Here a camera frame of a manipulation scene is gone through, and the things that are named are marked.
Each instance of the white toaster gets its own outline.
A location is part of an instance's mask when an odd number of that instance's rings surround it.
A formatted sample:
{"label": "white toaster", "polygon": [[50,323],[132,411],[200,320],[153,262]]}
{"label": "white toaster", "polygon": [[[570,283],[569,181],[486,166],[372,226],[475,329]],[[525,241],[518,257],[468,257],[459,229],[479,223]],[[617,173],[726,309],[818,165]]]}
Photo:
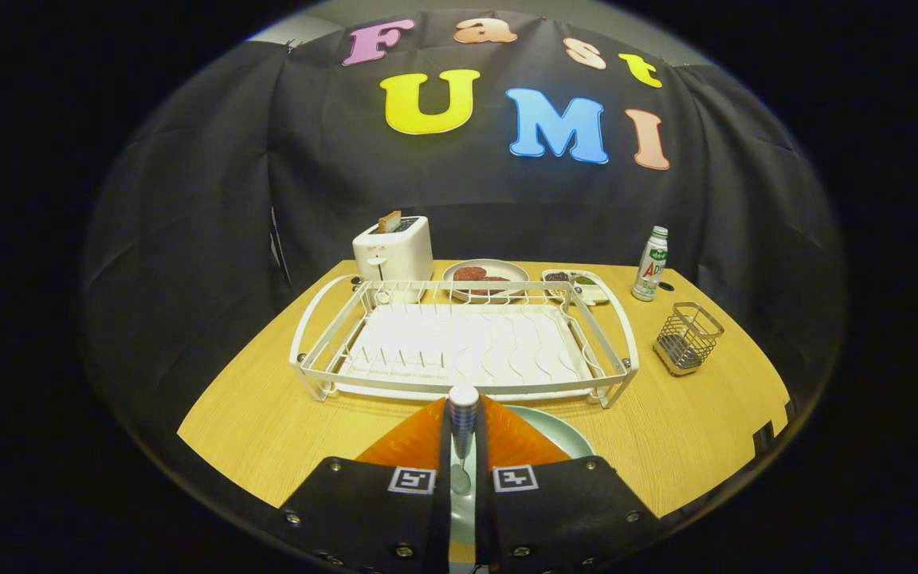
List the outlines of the white toaster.
{"label": "white toaster", "polygon": [[[353,239],[353,254],[357,271],[368,281],[427,281],[434,275],[430,225],[423,215],[402,218],[396,229],[386,233],[378,225],[371,226]],[[419,301],[422,291],[405,290],[405,284],[399,287],[390,301]]]}

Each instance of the bread slice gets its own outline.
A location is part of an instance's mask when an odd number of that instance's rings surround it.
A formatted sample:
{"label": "bread slice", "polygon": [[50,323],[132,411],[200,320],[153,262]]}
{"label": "bread slice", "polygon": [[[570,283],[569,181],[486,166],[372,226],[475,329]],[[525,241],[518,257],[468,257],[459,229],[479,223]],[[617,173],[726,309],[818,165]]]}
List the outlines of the bread slice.
{"label": "bread slice", "polygon": [[385,217],[378,219],[378,232],[390,233],[400,225],[402,225],[402,212],[400,210],[395,210],[385,215]]}

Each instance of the plate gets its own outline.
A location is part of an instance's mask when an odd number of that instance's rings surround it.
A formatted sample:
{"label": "plate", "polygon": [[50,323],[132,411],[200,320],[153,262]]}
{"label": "plate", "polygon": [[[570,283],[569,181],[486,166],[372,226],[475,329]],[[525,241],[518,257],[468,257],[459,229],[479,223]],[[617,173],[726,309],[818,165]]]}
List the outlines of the plate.
{"label": "plate", "polygon": [[[538,411],[536,408],[529,407],[507,407],[513,413],[537,430],[547,440],[551,440],[558,448],[565,451],[571,458],[590,457],[594,453],[594,448],[590,446],[586,437],[579,433],[572,425],[565,421],[549,415],[545,411]],[[452,462],[450,465],[459,464],[459,457],[456,457],[455,446],[452,447]],[[469,456],[466,458],[466,472],[469,473],[470,480],[473,481],[474,488],[470,488],[467,494],[455,494],[452,491],[452,541],[462,542],[462,544],[473,544],[473,514],[474,504],[477,500],[477,441],[473,441],[470,446]]]}
{"label": "plate", "polygon": [[[579,287],[582,290],[582,293],[579,294],[579,298],[583,299],[584,304],[587,305],[596,305],[596,304],[605,304],[610,299],[608,295],[605,294],[604,289],[598,287],[598,285],[607,285],[596,273],[591,273],[589,271],[582,271],[581,269],[544,269],[540,273],[540,279],[546,281],[545,277],[551,275],[551,273],[568,273],[569,281],[575,282],[577,276],[580,277],[589,277],[597,285],[582,285],[579,283],[573,283],[573,286]],[[550,295],[551,298],[558,299],[561,301],[562,295],[560,292],[547,290],[547,295]]]}
{"label": "plate", "polygon": [[[484,268],[484,271],[488,272],[488,277],[505,277],[510,281],[529,281],[529,273],[526,273],[524,268],[510,264],[507,261],[500,261],[500,259],[467,259],[467,261],[458,262],[458,264],[445,269],[444,275],[441,275],[441,280],[452,281],[455,273],[464,268],[464,266],[480,266],[480,268]],[[491,282],[485,282],[484,284],[491,285]],[[522,289],[510,289],[494,295],[469,295],[455,290],[452,291],[452,297],[459,299],[459,301],[469,301],[471,304],[503,304],[508,301],[509,297],[516,297],[516,295],[521,295],[522,293],[524,293]]]}

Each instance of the table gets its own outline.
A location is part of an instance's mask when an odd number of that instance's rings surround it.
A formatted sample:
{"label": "table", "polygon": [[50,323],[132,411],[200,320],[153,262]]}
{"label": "table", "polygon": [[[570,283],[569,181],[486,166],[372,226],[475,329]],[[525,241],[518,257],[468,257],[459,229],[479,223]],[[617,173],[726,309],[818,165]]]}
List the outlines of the table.
{"label": "table", "polygon": [[[431,279],[456,261],[435,261]],[[640,353],[640,371],[612,408],[584,397],[528,401],[568,422],[618,470],[626,484],[657,516],[707,493],[754,457],[753,433],[768,421],[775,435],[787,424],[788,393],[780,375],[743,329],[674,269],[653,301],[630,294],[637,268],[621,265],[552,264],[515,261],[531,280],[544,269],[597,273],[618,295],[630,318]],[[342,261],[274,317],[190,409],[178,436],[205,461],[241,488],[278,506],[322,458],[354,458],[374,440],[415,413],[420,403],[336,393],[314,400],[288,366],[288,350],[303,310],[334,277],[356,275],[354,261]],[[342,281],[317,305],[303,335],[309,349],[352,295]],[[671,315],[671,305],[693,301],[724,325],[725,334],[695,373],[673,377],[653,352],[653,339]],[[619,356],[627,356],[611,305],[590,308]],[[472,548],[451,551],[470,560]]]}

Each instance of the wire rack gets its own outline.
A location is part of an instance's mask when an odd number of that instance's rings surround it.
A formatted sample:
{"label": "wire rack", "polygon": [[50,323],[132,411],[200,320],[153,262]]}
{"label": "wire rack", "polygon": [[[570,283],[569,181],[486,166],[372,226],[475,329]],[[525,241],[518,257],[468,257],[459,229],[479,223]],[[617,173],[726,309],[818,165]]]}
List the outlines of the wire rack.
{"label": "wire rack", "polygon": [[724,327],[698,304],[673,305],[673,315],[664,322],[653,342],[653,350],[673,375],[687,375],[710,356]]}
{"label": "wire rack", "polygon": [[[368,281],[309,352],[299,353],[312,310],[334,283],[311,301],[290,352],[318,400],[337,391],[429,400],[471,385],[499,400],[590,395],[609,407],[638,370],[617,298],[626,359],[564,282]],[[454,296],[488,288],[465,301]]]}

